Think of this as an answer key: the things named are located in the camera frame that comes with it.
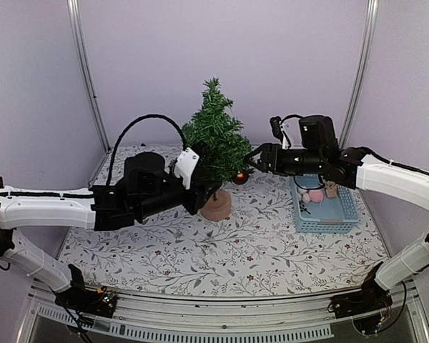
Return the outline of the dark red bauble ornament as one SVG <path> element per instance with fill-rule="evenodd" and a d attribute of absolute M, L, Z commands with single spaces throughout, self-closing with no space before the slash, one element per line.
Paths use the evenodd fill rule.
<path fill-rule="evenodd" d="M 237 174 L 232 181 L 237 185 L 242 185 L 242 184 L 245 184 L 248 181 L 248 179 L 249 179 L 248 174 L 245 172 L 242 172 Z"/>

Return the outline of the small green christmas tree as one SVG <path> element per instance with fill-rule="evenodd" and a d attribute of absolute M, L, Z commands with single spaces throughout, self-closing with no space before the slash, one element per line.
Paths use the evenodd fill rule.
<path fill-rule="evenodd" d="M 199 155 L 192 173 L 193 185 L 213 185 L 199 213 L 207 220 L 219 222 L 231 214 L 232 199 L 222 187 L 247 169 L 244 157 L 252 151 L 249 139 L 242 135 L 243 123 L 231 116 L 234 101 L 224 95 L 220 80 L 204 81 L 202 104 L 182 126 L 187 146 Z"/>

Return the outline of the light blue plastic basket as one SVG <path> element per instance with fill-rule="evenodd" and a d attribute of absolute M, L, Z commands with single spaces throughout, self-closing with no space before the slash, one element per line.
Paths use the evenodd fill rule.
<path fill-rule="evenodd" d="M 297 200 L 298 187 L 323 190 L 324 199 L 321 203 L 310 202 L 307 205 L 310 214 L 300 212 Z M 360 221 L 351 191 L 338 186 L 337 198 L 328 199 L 323 183 L 316 174 L 293 177 L 290 181 L 290 192 L 295 213 L 295 228 L 299 233 L 346 234 Z"/>

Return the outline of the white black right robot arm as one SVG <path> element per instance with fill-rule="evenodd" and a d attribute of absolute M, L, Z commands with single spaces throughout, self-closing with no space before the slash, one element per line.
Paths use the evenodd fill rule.
<path fill-rule="evenodd" d="M 261 144 L 245 155 L 245 163 L 284 177 L 316 174 L 339 186 L 386 194 L 429 211 L 429 171 L 388 160 L 367 147 L 341 149 L 328 116 L 299 116 L 298 124 L 301 148 L 291 148 L 283 120 L 275 116 L 270 126 L 280 143 Z M 333 297 L 332 311 L 343 317 L 388 307 L 392 304 L 389 291 L 427 267 L 429 232 L 374 266 L 359 291 Z"/>

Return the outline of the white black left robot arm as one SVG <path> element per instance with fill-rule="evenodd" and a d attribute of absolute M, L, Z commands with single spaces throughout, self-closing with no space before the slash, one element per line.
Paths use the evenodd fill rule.
<path fill-rule="evenodd" d="M 198 165 L 199 156 L 185 149 L 167 173 L 164 157 L 146 151 L 126 159 L 123 177 L 115 185 L 52 192 L 6 186 L 0 177 L 0 260 L 45 283 L 75 309 L 85 310 L 99 296 L 85 288 L 79 268 L 60 264 L 17 229 L 115 231 L 178 206 L 194 215 L 221 186 L 199 176 Z"/>

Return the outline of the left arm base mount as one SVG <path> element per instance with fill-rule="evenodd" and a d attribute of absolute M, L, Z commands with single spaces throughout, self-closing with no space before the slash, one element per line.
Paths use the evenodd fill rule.
<path fill-rule="evenodd" d="M 117 307 L 117 293 L 101 287 L 97 290 L 71 287 L 64 292 L 56 292 L 56 304 L 75 312 L 112 318 Z"/>

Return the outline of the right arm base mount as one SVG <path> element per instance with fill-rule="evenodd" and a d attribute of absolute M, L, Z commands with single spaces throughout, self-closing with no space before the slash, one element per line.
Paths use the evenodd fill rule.
<path fill-rule="evenodd" d="M 327 311 L 336 319 L 351 317 L 354 328 L 360 334 L 369 336 L 383 328 L 392 304 L 388 293 L 375 297 L 359 290 L 331 297 Z"/>

